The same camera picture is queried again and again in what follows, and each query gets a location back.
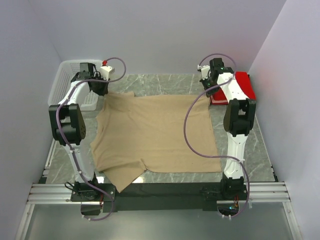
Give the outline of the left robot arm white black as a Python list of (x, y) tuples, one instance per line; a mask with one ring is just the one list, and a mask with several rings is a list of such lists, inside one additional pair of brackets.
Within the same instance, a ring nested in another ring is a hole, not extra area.
[(109, 82), (94, 70), (80, 70), (72, 78), (70, 88), (63, 99), (48, 108), (52, 136), (68, 153), (75, 173), (72, 191), (82, 194), (88, 201), (94, 201), (106, 192), (99, 188), (94, 169), (82, 154), (86, 125), (81, 105), (90, 92), (107, 92), (108, 84)]

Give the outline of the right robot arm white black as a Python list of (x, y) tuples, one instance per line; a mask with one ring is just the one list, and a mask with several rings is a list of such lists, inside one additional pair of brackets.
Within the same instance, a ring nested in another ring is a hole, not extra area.
[(228, 146), (219, 193), (222, 198), (230, 200), (236, 194), (248, 191), (245, 187), (244, 153), (254, 126), (256, 95), (249, 74), (243, 71), (214, 73), (208, 70), (207, 74), (201, 74), (200, 82), (211, 99), (219, 93), (227, 103), (223, 127)]

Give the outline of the beige t-shirt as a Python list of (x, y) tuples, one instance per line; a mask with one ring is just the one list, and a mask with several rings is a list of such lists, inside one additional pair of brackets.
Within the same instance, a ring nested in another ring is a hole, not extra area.
[(206, 97), (109, 93), (91, 143), (96, 169), (121, 192), (145, 171), (222, 170)]

